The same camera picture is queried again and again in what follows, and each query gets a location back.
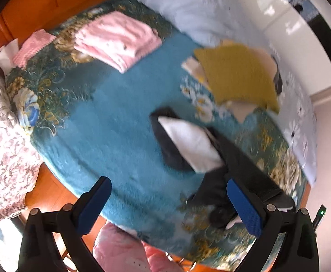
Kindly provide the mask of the light blue floral quilt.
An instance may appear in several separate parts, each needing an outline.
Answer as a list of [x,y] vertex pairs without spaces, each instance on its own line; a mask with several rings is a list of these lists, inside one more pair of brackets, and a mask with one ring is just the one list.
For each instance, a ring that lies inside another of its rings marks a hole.
[[230,39],[263,48],[275,59],[282,92],[280,113],[272,119],[283,132],[310,183],[317,180],[316,120],[310,97],[272,43],[248,18],[238,0],[137,0],[160,13],[180,32],[203,47]]

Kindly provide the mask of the pink floral pillow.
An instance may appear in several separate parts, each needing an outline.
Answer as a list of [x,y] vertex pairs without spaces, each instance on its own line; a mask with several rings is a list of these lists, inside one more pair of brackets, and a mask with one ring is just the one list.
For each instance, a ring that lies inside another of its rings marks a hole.
[[93,256],[104,271],[182,271],[165,252],[107,222],[94,243]]

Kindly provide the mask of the teal floral blanket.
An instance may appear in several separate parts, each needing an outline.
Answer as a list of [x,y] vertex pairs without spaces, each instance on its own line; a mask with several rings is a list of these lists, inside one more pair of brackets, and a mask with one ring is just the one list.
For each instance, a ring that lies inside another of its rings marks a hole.
[[[125,73],[73,47],[82,26],[115,10],[155,28],[162,39]],[[160,14],[137,0],[108,0],[52,33],[55,41],[26,67],[11,70],[7,93],[34,148],[69,191],[81,195],[100,176],[111,179],[106,219],[156,248],[226,271],[251,248],[255,239],[243,225],[217,229],[209,222],[212,207],[187,205],[203,175],[165,164],[150,122],[162,107],[216,129],[300,204],[307,181],[271,117],[258,109],[239,124],[216,105],[181,67],[196,43]]]

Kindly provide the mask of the small pink knit cloth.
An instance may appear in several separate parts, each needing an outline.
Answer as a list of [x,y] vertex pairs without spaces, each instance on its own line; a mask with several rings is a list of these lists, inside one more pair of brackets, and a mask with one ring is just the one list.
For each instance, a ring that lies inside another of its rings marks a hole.
[[28,61],[35,56],[39,51],[56,40],[56,37],[47,33],[44,29],[39,29],[22,44],[20,50],[13,57],[13,64],[16,67],[26,67]]

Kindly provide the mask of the white cloth piece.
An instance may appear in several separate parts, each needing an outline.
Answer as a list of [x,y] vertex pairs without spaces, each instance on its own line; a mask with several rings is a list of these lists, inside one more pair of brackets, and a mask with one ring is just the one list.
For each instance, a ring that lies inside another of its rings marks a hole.
[[6,46],[0,48],[0,68],[4,75],[8,75],[11,70],[15,67],[13,58],[19,51],[18,39],[12,40]]

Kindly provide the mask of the pink floral bedding bundle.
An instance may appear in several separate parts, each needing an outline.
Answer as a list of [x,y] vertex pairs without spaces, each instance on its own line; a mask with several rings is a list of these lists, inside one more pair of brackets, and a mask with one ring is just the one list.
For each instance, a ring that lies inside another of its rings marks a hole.
[[26,194],[36,185],[42,160],[11,111],[0,76],[0,221],[26,209]]

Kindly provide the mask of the black and white jacket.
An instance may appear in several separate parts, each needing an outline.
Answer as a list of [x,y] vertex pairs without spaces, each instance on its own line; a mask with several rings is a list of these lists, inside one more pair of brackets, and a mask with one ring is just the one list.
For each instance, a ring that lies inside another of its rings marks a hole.
[[283,212],[295,210],[295,202],[217,130],[181,119],[169,107],[152,112],[150,123],[167,166],[204,175],[188,204],[214,206],[209,215],[212,227],[229,229],[241,221],[226,194],[227,181],[234,176],[262,202],[273,204]]

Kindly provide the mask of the mustard yellow knit garment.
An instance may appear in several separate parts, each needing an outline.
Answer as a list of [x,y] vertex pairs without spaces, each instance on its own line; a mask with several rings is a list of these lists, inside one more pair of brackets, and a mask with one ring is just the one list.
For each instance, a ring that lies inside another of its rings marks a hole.
[[217,104],[237,101],[279,113],[275,59],[265,50],[242,44],[194,50]]

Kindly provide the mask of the folded pink garment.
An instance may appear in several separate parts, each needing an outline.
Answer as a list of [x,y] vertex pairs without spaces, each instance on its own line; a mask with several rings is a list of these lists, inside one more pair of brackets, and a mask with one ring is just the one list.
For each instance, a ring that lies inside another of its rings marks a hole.
[[75,34],[74,48],[123,74],[161,45],[155,29],[113,11],[83,26]]

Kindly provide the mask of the white wardrobe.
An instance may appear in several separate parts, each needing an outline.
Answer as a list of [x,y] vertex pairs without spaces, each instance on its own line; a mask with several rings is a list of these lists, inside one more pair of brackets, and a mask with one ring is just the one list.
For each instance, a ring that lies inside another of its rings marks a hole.
[[331,87],[331,2],[239,0],[309,95]]

